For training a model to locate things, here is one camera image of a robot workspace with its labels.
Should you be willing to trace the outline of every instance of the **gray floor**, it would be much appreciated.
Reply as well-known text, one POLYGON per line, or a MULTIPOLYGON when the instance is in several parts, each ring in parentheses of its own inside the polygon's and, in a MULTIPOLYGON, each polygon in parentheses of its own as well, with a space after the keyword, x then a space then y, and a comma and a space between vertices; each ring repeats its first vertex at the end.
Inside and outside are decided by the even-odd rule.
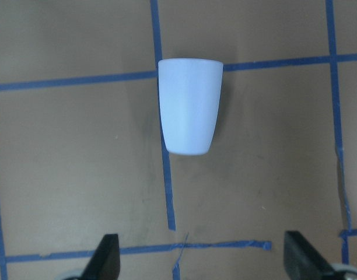
MULTIPOLYGON (((163 58, 225 64, 329 55, 326 3, 160 0, 163 58)), ((0 83, 155 70, 149 1, 0 1, 0 83)), ((357 53, 357 1, 334 1, 338 54, 357 53)), ((338 64, 345 183, 357 228, 357 62, 338 64)), ((0 92, 6 256, 269 240, 272 250, 184 250, 181 279, 287 279, 283 233, 341 262, 329 63, 225 72, 203 156, 170 155, 167 227, 156 78, 0 92)), ((349 240, 357 266, 357 237, 349 240)), ((120 279, 171 279, 178 250, 121 257, 120 279)), ((54 279, 88 258, 8 263, 54 279)))

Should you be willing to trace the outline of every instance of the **blue grid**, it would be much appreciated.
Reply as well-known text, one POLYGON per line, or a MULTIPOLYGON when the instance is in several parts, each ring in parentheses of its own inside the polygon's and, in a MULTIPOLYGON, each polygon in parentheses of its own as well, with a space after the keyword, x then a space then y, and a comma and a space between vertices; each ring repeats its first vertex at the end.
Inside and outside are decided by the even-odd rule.
MULTIPOLYGON (((1 83, 0 92, 7 90, 26 90, 26 89, 38 89, 38 88, 51 88, 59 86, 76 86, 87 85, 94 83, 108 83, 119 81, 132 81, 138 79, 151 79, 158 78, 157 68, 158 61, 162 59, 162 44, 160 38, 160 23, 159 23, 159 10, 158 0, 150 0, 152 26, 153 26, 153 41, 155 49, 155 66, 153 71, 145 72, 133 72, 122 73, 114 75, 99 75, 99 76, 84 76, 78 78, 65 78, 65 79, 50 79, 50 80, 38 80, 30 82, 16 82, 16 83, 1 83)), ((342 178, 342 191, 344 198, 344 207, 346 210, 347 229, 343 230, 340 234, 342 238, 342 262, 349 263, 349 248, 348 238, 351 236, 357 236, 357 229, 352 228, 351 223, 351 210, 347 199, 347 194, 344 186, 344 154, 342 144, 342 128, 341 128, 341 110, 340 110, 340 94, 339 94, 339 81, 338 81, 338 63, 339 62, 351 62, 357 61, 357 54, 337 54, 337 45, 335 40, 335 20, 334 20, 334 6, 333 0, 325 0, 326 4, 326 16, 327 16, 327 29, 328 29, 328 44, 329 55, 318 57, 303 57, 292 59, 278 59, 272 61, 254 61, 254 62, 242 62, 236 64, 224 65, 224 71, 246 71, 265 68, 278 68, 288 66, 301 66, 301 65, 314 65, 314 64, 329 64, 331 73, 331 90, 332 90, 332 106, 333 106, 333 119, 334 119, 334 134, 335 134, 335 147, 338 156, 338 163, 341 171, 342 178)), ((162 128, 160 126, 161 142, 162 142, 162 163, 163 163, 163 175, 164 175, 164 187, 166 193, 166 208, 167 208, 167 221, 168 228, 170 230, 176 229, 176 223, 174 218, 173 208, 173 192, 171 181, 171 169, 169 161, 169 153, 165 147, 162 128)), ((94 251, 73 251, 52 253, 46 256, 31 254, 31 255, 13 255, 6 256, 4 246, 4 236, 2 233, 1 214, 0 214, 0 272, 1 280, 8 280, 7 263, 23 263, 30 261, 46 261, 46 260, 61 260, 70 258, 85 258, 91 257, 94 251)), ((176 249, 205 249, 209 247, 231 247, 231 248, 245 248, 245 247, 258 247, 263 250, 271 249, 271 242, 268 241, 235 241, 228 243, 174 243, 156 246, 142 246, 142 247, 129 247, 121 248, 121 254, 143 254, 143 253, 155 253, 155 252, 167 252, 176 249)), ((180 279, 180 267, 179 260, 173 269, 173 279, 180 279)))

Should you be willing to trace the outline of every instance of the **black object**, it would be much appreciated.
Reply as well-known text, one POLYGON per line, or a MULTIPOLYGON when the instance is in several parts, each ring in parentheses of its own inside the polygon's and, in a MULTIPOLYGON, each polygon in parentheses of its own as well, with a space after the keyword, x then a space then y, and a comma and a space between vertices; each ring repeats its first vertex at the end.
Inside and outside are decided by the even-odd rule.
POLYGON ((120 251, 117 234, 103 236, 80 277, 66 280, 116 280, 120 273, 120 251))
POLYGON ((350 266, 336 271, 300 232, 285 232, 285 271, 291 280, 357 280, 350 266))

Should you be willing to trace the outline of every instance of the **cup rim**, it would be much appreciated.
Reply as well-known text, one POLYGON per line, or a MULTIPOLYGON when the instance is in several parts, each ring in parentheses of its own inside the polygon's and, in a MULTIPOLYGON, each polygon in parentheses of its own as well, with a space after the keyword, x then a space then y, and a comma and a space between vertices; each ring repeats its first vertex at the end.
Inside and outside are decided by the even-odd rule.
POLYGON ((224 66, 224 63, 222 63, 221 61, 217 61, 217 60, 212 60, 212 59, 205 59, 205 58, 166 58, 166 59, 162 59, 158 62, 158 64, 160 64, 161 62, 166 62, 166 61, 202 61, 202 62, 210 62, 210 63, 217 63, 217 64, 221 64, 222 66, 224 66))

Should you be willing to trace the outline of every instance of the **white cup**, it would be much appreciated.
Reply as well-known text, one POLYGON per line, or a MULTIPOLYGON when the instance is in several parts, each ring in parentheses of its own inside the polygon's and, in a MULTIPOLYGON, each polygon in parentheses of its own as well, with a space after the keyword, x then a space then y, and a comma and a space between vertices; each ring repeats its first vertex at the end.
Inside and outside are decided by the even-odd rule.
POLYGON ((159 102, 167 150, 202 155, 211 145, 218 116, 223 64, 197 58, 158 63, 159 102))

